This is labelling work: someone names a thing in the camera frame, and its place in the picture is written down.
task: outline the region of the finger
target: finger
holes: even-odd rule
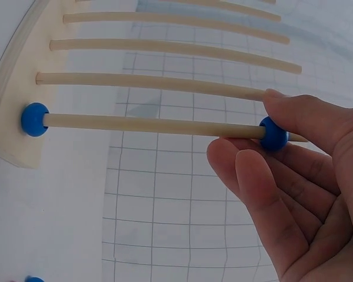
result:
[[[208,160],[227,188],[241,199],[237,173],[235,170],[235,156],[238,152],[239,150],[229,141],[225,139],[217,139],[208,147]],[[295,222],[302,230],[305,238],[308,242],[311,242],[321,226],[320,220],[285,192],[280,189],[278,189],[278,192],[294,217]]]
[[[308,243],[278,194],[272,173],[253,150],[239,151],[236,171],[241,196],[275,269],[282,277],[308,251]]]
[[[271,155],[310,182],[336,196],[340,194],[330,156],[293,144],[287,144],[281,151]]]
[[[217,176],[231,192],[240,198],[238,180],[235,173],[235,156],[237,153],[238,149],[232,143],[221,138],[211,142],[207,149],[209,164]]]
[[[319,228],[322,226],[321,221],[309,210],[302,207],[291,196],[289,196],[280,189],[279,195],[282,201],[287,206],[295,222],[303,232],[307,243],[310,244],[313,241],[315,235],[317,234]]]
[[[268,155],[255,142],[246,139],[230,139],[230,141],[239,150],[251,149],[260,153],[268,163],[277,186],[305,209],[316,215],[322,223],[325,221],[336,196],[311,183],[274,157]]]
[[[344,109],[308,95],[283,98],[268,89],[264,106],[281,128],[302,135],[332,155],[336,144],[353,131],[353,115]]]
[[[326,275],[320,277],[320,279],[315,277],[316,281],[335,281],[337,278],[337,276],[334,276],[335,270],[332,269],[332,264],[326,262],[330,259],[338,260],[340,258],[336,255],[348,244],[352,235],[351,218],[342,196],[339,196],[325,224],[320,228],[311,243],[309,251],[285,273],[283,281],[300,281],[302,277],[305,281],[312,281],[314,279],[308,275],[306,276],[306,273],[318,266],[322,268]],[[345,256],[341,256],[341,258],[343,261],[336,261],[337,265],[348,263],[348,258]]]

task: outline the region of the white surface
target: white surface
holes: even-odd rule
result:
[[[0,1],[0,56],[32,1]],[[92,8],[133,10],[135,1]],[[85,24],[81,37],[123,37],[128,24]],[[117,72],[123,52],[71,53],[69,71]],[[115,88],[60,87],[53,112],[110,115]],[[0,281],[100,281],[109,133],[50,129],[39,170],[0,160]]]
[[[262,26],[290,36],[291,44],[159,23],[137,23],[132,36],[270,56],[301,64],[302,75],[150,52],[128,53],[123,72],[276,88],[289,95],[309,93],[353,107],[353,1],[236,2],[275,12],[283,20],[268,26],[261,19],[156,0],[141,0],[139,10]],[[148,118],[257,125],[266,115],[259,102],[157,90],[122,88],[117,103],[117,115]],[[207,162],[205,151],[211,140],[112,134],[102,239],[103,282],[278,281],[245,206],[227,191]]]

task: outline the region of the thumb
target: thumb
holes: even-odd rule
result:
[[[241,199],[258,230],[279,277],[307,250],[308,243],[281,200],[263,157],[252,150],[237,153],[235,169]]]
[[[326,103],[316,97],[286,97],[268,89],[264,106],[281,128],[302,135],[332,155],[339,141],[353,131],[353,109]]]

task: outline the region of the fingernail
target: fingernail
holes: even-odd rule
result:
[[[272,97],[272,98],[287,98],[288,97],[287,95],[284,95],[281,92],[278,92],[278,91],[273,90],[273,89],[267,89],[265,91],[265,94],[268,97]]]

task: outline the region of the grid paper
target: grid paper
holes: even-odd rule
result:
[[[236,2],[249,5],[248,1]],[[297,2],[295,9],[308,2]],[[270,11],[277,9],[257,5]],[[193,5],[143,0],[138,10],[264,28],[262,20]],[[274,88],[289,95],[309,93],[353,107],[353,59],[306,37],[303,41],[287,35],[292,42],[285,46],[211,29],[134,23],[132,38],[255,53],[298,63],[303,73],[293,75],[243,63],[155,52],[128,52],[123,73]],[[257,125],[267,115],[259,102],[135,88],[119,89],[115,114],[245,125]],[[244,204],[225,188],[207,162],[205,152],[213,139],[112,132],[104,199],[104,282],[278,281]],[[305,146],[318,150],[312,144]]]

